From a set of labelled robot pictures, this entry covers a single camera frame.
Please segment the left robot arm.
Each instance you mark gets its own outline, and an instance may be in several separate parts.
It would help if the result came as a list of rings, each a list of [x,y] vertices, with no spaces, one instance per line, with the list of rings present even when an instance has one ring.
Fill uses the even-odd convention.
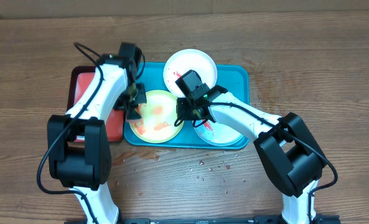
[[[144,84],[138,83],[145,56],[133,43],[123,42],[116,55],[92,58],[95,75],[82,97],[64,115],[47,123],[48,149],[37,169],[37,185],[50,195],[74,194],[85,223],[122,223],[107,184],[111,170],[106,121],[112,110],[124,110],[130,121],[146,102]]]

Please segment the green and orange sponge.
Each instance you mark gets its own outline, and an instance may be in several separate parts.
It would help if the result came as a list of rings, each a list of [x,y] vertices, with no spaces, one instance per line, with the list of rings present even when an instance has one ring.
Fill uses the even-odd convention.
[[[126,122],[128,123],[135,123],[142,119],[142,116],[139,112],[139,107],[129,107],[126,111]]]

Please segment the yellow-green plate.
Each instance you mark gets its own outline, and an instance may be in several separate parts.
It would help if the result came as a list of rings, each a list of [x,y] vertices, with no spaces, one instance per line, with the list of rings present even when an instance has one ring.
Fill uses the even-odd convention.
[[[177,97],[164,90],[146,92],[146,103],[141,103],[136,111],[141,119],[130,123],[132,132],[148,143],[163,143],[173,139],[183,127],[174,126],[177,119]]]

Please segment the white plate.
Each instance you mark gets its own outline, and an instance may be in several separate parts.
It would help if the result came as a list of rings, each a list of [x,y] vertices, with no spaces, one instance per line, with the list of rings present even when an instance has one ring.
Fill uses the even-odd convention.
[[[206,83],[209,88],[215,86],[218,75],[217,66],[213,59],[201,50],[180,50],[168,59],[163,71],[164,83],[176,97],[183,98],[184,95],[175,81],[189,70],[196,71],[202,83]]]

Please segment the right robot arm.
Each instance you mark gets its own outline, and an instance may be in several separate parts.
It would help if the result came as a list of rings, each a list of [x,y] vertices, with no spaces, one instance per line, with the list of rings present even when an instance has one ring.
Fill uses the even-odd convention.
[[[191,120],[194,126],[208,121],[223,124],[255,145],[264,170],[283,195],[281,220],[313,223],[314,192],[327,165],[327,158],[302,118],[265,113],[240,101],[226,88],[209,88],[194,70],[176,80],[183,93],[177,103],[179,125]]]

